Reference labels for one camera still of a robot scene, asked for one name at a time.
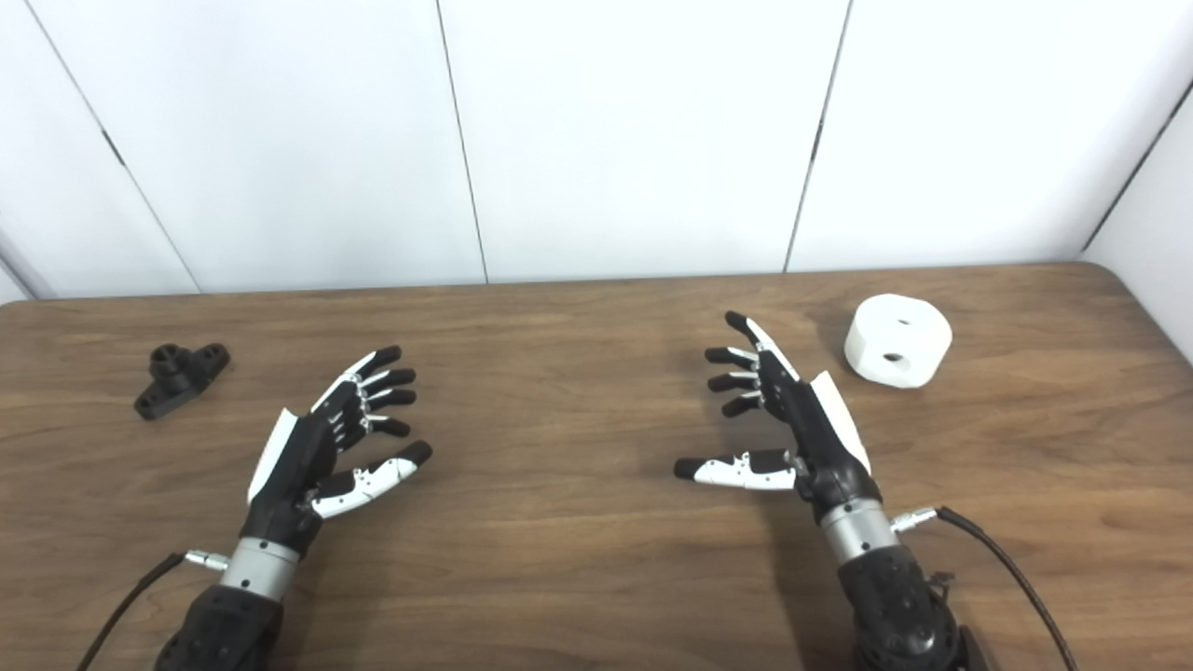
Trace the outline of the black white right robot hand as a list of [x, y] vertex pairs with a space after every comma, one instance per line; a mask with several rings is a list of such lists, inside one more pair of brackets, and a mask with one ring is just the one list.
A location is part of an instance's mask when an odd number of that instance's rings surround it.
[[750, 347], [710, 347], [705, 361], [733, 370], [707, 380], [713, 392], [736, 390], [721, 407], [721, 415], [737, 418], [764, 411], [789, 427], [792, 447], [753, 449], [715, 458], [676, 458], [673, 474], [692, 484], [738, 487], [749, 491], [793, 491], [811, 506], [821, 522], [832, 511], [860, 501], [880, 501], [869, 460], [832, 421], [840, 401], [832, 376], [801, 377], [781, 347], [753, 319], [727, 310], [725, 322], [744, 336]]

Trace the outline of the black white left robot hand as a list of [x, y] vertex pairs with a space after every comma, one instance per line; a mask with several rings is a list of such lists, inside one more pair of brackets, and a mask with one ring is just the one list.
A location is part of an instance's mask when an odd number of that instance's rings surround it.
[[382, 347], [336, 375], [303, 415], [282, 410], [247, 490], [242, 538], [256, 538], [304, 558], [323, 522], [363, 507], [404, 484], [433, 447], [424, 441], [367, 464], [340, 470], [339, 458], [370, 436], [404, 439], [412, 427], [383, 410], [418, 400], [418, 374], [397, 368], [401, 347]]

